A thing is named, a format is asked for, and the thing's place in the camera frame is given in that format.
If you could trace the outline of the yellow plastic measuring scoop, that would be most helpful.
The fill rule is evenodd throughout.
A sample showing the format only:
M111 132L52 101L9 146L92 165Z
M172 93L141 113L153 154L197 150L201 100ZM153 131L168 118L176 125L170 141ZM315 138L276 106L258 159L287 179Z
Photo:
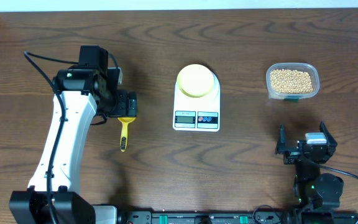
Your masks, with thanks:
M127 149L129 124L134 122L136 120L136 117L122 117L122 118L118 118L118 120L122 124L120 150L124 152Z

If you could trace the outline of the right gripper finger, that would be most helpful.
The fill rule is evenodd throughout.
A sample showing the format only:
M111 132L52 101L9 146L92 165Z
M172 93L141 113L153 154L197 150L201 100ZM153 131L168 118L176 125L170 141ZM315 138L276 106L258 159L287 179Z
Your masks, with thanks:
M285 135L285 127L283 124L281 124L279 128L279 136L275 148L275 154L282 154L282 155L286 154L288 152L286 143L287 143L287 139Z
M337 146L337 141L332 137L332 135L329 133L325 123L322 121L319 125L319 130L325 135L325 138L327 140L328 146Z

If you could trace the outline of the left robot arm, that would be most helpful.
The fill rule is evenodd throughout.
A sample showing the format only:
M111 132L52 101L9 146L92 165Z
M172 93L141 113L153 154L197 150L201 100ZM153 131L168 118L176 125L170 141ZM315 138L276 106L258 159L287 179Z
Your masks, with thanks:
M9 209L17 223L127 223L114 205L92 205L80 196L80 168L93 118L135 118L137 95L120 90L122 70L113 55L83 45L79 59L47 82L53 116L44 151L25 191L14 191Z

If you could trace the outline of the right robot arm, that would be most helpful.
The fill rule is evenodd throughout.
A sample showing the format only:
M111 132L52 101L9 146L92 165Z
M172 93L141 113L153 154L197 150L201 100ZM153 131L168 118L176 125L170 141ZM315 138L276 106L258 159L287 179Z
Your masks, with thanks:
M321 166L333 156L336 147L337 142L324 123L320 123L318 132L306 133L304 140L297 141L294 147L287 146L284 125L280 125L275 153L283 156L285 165L295 166L295 195L299 197L300 204L310 210L329 210L340 206L343 180L320 171Z

